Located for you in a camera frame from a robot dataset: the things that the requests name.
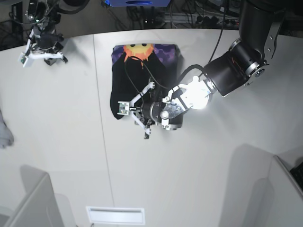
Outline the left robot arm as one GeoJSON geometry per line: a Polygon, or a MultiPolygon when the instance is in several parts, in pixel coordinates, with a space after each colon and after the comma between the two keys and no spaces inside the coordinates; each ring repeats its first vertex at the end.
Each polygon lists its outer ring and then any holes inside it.
{"type": "Polygon", "coordinates": [[[213,94],[227,96],[259,77],[274,56],[287,8],[286,0],[244,0],[239,38],[221,57],[205,66],[187,67],[171,85],[162,85],[150,75],[148,85],[128,106],[144,137],[150,137],[153,124],[169,131],[180,128],[188,110],[205,108],[213,94]]]}

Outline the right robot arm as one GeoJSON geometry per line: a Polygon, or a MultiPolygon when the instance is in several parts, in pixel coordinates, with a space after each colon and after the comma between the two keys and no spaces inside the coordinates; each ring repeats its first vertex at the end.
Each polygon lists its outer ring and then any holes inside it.
{"type": "Polygon", "coordinates": [[[32,25],[25,50],[20,54],[19,62],[23,67],[30,67],[35,60],[42,59],[51,66],[68,59],[62,50],[64,37],[56,32],[56,25],[61,21],[61,15],[73,15],[82,11],[88,0],[66,0],[65,3],[77,7],[74,10],[60,8],[58,0],[31,0],[26,11],[26,17],[32,25]]]}

